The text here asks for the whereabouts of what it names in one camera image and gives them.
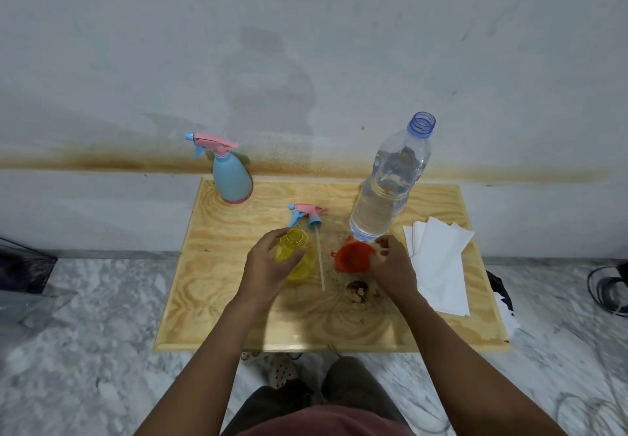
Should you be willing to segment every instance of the forearm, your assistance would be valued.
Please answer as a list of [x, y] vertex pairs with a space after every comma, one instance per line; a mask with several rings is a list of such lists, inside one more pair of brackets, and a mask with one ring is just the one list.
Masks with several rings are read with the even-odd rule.
[[523, 392], [485, 361], [417, 292], [395, 300], [457, 434], [564, 435]]
[[136, 434], [218, 435], [242, 346], [260, 309], [236, 296]]

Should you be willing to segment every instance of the orange funnel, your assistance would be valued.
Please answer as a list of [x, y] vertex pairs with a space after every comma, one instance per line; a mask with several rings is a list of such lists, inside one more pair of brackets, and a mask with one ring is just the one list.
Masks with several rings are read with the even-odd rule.
[[356, 241], [353, 236], [349, 236], [337, 253], [331, 252], [331, 256], [339, 271], [351, 274], [368, 270], [371, 267], [369, 254], [374, 253], [375, 250], [371, 245]]

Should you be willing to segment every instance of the red shirt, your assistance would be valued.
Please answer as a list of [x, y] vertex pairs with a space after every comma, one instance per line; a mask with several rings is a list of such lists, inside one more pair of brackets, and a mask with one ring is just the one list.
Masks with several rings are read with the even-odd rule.
[[406, 425], [370, 411], [332, 405], [314, 406], [273, 418], [238, 436], [414, 436]]

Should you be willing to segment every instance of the yellow bottle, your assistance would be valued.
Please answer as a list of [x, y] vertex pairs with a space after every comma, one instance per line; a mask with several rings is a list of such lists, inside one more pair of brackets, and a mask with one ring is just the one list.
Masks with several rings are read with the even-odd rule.
[[305, 279], [310, 275], [316, 266], [316, 253], [310, 244], [307, 233], [300, 228], [292, 227], [279, 239], [275, 262], [278, 263], [279, 261], [285, 261], [299, 248], [306, 248], [307, 251], [305, 251], [305, 255], [301, 261], [294, 269], [292, 269], [292, 272], [288, 274], [289, 281], [300, 281]]

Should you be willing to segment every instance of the pants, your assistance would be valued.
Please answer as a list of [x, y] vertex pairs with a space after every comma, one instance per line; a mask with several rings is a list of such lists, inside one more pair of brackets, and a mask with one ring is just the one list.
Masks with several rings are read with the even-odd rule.
[[[401, 412], [375, 377], [354, 357], [334, 362], [320, 388], [326, 404], [358, 408], [407, 425]], [[307, 408], [313, 392], [300, 379], [278, 390], [258, 388], [229, 422], [222, 436], [234, 436], [260, 423]]]

